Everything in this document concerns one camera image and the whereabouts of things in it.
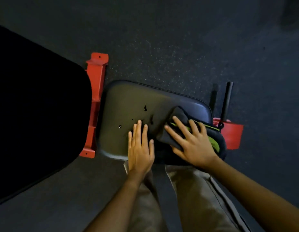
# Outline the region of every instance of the pants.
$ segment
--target pants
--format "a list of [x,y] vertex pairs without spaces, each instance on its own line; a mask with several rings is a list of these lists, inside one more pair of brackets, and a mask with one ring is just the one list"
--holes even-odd
[[[127,161],[124,167],[128,172]],[[171,165],[166,165],[166,172],[176,192],[184,232],[250,231],[233,203],[209,174],[192,166]],[[128,231],[168,231],[152,171],[140,186]]]

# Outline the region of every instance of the person's left hand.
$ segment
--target person's left hand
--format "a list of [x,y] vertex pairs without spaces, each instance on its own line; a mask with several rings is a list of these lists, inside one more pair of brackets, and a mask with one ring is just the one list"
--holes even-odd
[[145,175],[150,171],[155,155],[154,140],[147,141],[147,125],[144,125],[141,137],[142,123],[133,125],[133,135],[128,133],[128,175],[137,174],[144,179]]

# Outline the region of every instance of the floor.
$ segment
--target floor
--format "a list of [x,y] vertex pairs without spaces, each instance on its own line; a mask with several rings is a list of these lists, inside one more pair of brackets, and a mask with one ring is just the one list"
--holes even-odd
[[[105,84],[206,103],[217,84],[216,117],[233,81],[228,118],[245,126],[226,162],[299,207],[299,0],[0,0],[0,24],[84,67],[109,54]],[[153,172],[168,228],[181,231],[163,166]],[[124,179],[120,161],[79,157],[0,205],[0,231],[82,231]]]

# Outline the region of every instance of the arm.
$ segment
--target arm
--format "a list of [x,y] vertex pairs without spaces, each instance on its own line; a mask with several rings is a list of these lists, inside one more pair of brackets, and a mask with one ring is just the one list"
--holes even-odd
[[183,152],[172,147],[173,152],[194,166],[213,175],[249,211],[266,231],[299,231],[299,209],[269,191],[244,174],[222,161],[214,152],[206,128],[189,121],[192,134],[177,117],[173,117],[186,139],[181,138],[170,127],[167,132],[183,147]]
[[147,141],[147,125],[141,137],[141,121],[128,133],[128,176],[104,210],[87,226],[84,232],[127,231],[134,201],[140,184],[154,163],[154,141]]

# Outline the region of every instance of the black handle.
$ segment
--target black handle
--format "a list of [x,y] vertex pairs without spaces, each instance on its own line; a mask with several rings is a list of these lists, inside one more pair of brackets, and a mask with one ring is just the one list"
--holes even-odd
[[221,121],[227,120],[227,113],[228,113],[228,108],[229,108],[229,103],[231,98],[232,87],[233,87],[233,82],[229,81],[226,87],[224,104],[222,105],[222,114],[220,116]]

